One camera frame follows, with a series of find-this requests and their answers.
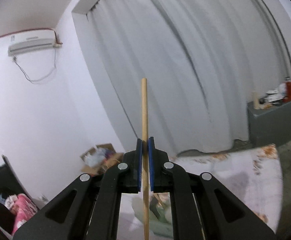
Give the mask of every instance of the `triangular cutout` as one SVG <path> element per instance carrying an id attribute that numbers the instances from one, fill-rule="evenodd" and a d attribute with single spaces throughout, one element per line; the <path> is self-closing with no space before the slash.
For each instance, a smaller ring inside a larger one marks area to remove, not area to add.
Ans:
<path id="1" fill-rule="evenodd" d="M 234 222 L 244 217 L 244 212 L 238 208 L 221 190 L 215 189 L 214 193 L 219 201 L 224 217 L 228 223 Z"/>
<path id="2" fill-rule="evenodd" d="M 76 195 L 77 191 L 72 190 L 67 196 L 60 200 L 53 208 L 51 208 L 45 214 L 46 217 L 54 220 L 57 223 L 64 223 Z"/>

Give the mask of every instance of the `hanging wire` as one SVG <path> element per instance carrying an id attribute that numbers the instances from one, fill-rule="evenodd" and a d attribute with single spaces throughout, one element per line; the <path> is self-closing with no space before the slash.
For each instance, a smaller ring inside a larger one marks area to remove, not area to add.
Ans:
<path id="1" fill-rule="evenodd" d="M 30 82 L 30 83 L 32 83 L 32 84 L 36 84 L 37 82 L 40 82 L 40 81 L 42 81 L 42 80 L 44 80 L 44 79 L 46 79 L 47 77 L 49 77 L 56 69 L 57 69 L 57 67 L 56 67 L 56 48 L 54 48 L 54 63 L 53 63 L 53 68 L 51 69 L 51 71 L 47 74 L 47 75 L 45 75 L 45 76 L 43 76 L 42 78 L 39 78 L 39 79 L 30 79 L 29 78 L 29 76 L 28 76 L 28 74 L 23 70 L 23 68 L 22 67 L 20 67 L 20 65 L 17 63 L 17 57 L 16 56 L 14 56 L 13 57 L 13 62 L 20 68 L 20 70 L 22 71 L 22 73 L 24 74 L 24 76 L 25 76 L 25 78 Z"/>

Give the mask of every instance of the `gray box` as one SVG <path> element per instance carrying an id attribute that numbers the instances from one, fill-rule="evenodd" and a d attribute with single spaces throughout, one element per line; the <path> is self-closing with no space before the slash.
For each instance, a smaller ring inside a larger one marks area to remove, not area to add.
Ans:
<path id="1" fill-rule="evenodd" d="M 291 140 L 291 101 L 259 110 L 249 102 L 247 111 L 250 141 L 255 147 L 271 143 L 280 146 Z"/>

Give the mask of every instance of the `pink blanket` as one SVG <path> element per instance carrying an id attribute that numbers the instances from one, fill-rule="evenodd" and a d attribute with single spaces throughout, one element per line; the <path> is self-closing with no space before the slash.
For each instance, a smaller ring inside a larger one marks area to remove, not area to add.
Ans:
<path id="1" fill-rule="evenodd" d="M 24 194 L 19 194 L 17 201 L 14 203 L 12 210 L 16 213 L 12 236 L 25 222 L 36 214 L 37 207 L 33 202 Z"/>

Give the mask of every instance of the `bed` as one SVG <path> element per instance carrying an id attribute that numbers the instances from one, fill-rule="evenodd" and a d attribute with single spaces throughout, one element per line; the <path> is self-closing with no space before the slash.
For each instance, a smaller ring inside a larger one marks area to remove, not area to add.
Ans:
<path id="1" fill-rule="evenodd" d="M 8 159 L 0 166 L 0 240 L 12 239 L 14 232 L 38 210 L 15 176 Z"/>

